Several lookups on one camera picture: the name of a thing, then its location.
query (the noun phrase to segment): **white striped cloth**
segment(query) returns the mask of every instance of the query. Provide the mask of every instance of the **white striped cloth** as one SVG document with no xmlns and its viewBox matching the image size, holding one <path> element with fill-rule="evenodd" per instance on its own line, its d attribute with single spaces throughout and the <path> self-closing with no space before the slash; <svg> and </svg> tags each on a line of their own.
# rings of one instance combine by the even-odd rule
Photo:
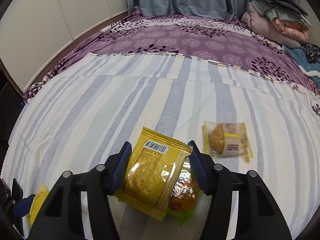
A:
<svg viewBox="0 0 320 240">
<path fill-rule="evenodd" d="M 76 174 L 104 163 L 126 140 L 134 146 L 143 126 L 186 143 L 195 140 L 202 151 L 205 120 L 245 122 L 255 159 L 215 162 L 231 171 L 257 170 L 295 238 L 319 206 L 320 120 L 311 101 L 320 103 L 307 90 L 196 58 L 88 54 L 26 106 L 2 176 L 10 186 L 16 178 L 27 196 L 42 183 L 51 189 L 65 170 Z M 210 200 L 202 195 L 193 218 L 179 227 L 174 217 L 159 222 L 109 197 L 122 240 L 199 239 Z M 233 203 L 228 239 L 236 214 Z M 91 239 L 85 195 L 83 221 Z"/>
</svg>

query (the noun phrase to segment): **barcode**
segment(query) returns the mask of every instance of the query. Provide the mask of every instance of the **barcode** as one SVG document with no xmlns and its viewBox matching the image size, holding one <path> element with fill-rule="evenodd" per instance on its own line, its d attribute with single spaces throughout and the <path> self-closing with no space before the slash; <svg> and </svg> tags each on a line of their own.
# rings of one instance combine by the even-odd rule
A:
<svg viewBox="0 0 320 240">
<path fill-rule="evenodd" d="M 169 149 L 169 146 L 154 142 L 152 140 L 146 141 L 144 146 L 148 149 L 151 149 L 156 152 L 163 153 L 163 154 L 166 154 L 167 150 Z"/>
</svg>

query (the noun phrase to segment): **purple blanket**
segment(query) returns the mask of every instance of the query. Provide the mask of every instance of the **purple blanket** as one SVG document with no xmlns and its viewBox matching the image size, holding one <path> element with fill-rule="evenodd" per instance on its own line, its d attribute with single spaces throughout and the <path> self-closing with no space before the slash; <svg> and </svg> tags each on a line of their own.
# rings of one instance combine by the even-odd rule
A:
<svg viewBox="0 0 320 240">
<path fill-rule="evenodd" d="M 240 21 L 212 20 L 195 16 L 142 17 L 139 14 L 111 25 L 81 42 L 44 78 L 25 92 L 34 97 L 51 78 L 81 60 L 87 53 L 174 52 L 251 69 L 283 82 L 301 84 L 319 94 L 312 81 L 282 48 L 247 29 Z"/>
</svg>

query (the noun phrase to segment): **wall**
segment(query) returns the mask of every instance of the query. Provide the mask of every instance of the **wall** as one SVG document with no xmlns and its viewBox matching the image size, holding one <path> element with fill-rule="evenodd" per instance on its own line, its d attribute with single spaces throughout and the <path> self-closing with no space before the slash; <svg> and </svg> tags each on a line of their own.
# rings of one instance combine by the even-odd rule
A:
<svg viewBox="0 0 320 240">
<path fill-rule="evenodd" d="M 313 25 L 313 29 L 310 29 L 309 42 L 320 46 L 320 22 L 316 14 L 306 0 L 298 0 L 298 4 L 307 11 L 309 14 L 307 19 Z"/>
</svg>

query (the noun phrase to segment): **yellow snack package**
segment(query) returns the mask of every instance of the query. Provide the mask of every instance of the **yellow snack package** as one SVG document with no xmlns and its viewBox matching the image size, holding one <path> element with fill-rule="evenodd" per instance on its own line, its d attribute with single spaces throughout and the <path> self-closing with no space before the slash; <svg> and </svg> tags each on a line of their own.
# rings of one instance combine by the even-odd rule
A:
<svg viewBox="0 0 320 240">
<path fill-rule="evenodd" d="M 187 144 L 144 127 L 115 196 L 162 221 L 184 159 L 191 153 Z"/>
<path fill-rule="evenodd" d="M 49 195 L 49 190 L 45 184 L 42 184 L 38 193 L 36 194 L 35 198 L 33 199 L 30 212 L 28 215 L 28 222 L 29 225 L 32 227 L 33 223 L 35 222 L 36 216 L 38 215 L 42 204 L 44 203 L 45 199 Z"/>
<path fill-rule="evenodd" d="M 254 159 L 245 123 L 204 121 L 205 153 L 219 156 L 247 155 Z"/>
</svg>

